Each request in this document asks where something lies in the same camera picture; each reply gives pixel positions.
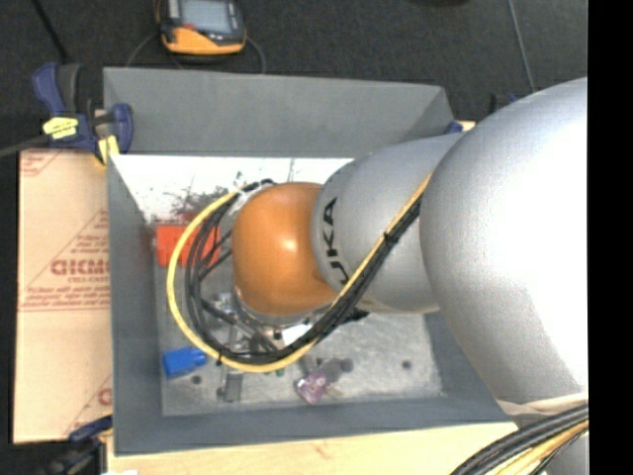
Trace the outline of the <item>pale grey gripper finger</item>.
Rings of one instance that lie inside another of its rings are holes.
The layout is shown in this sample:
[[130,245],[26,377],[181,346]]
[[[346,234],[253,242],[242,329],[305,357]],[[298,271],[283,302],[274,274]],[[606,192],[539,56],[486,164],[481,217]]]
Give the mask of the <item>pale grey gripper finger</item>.
[[223,402],[239,402],[241,400],[243,373],[227,372],[219,387],[219,399]]

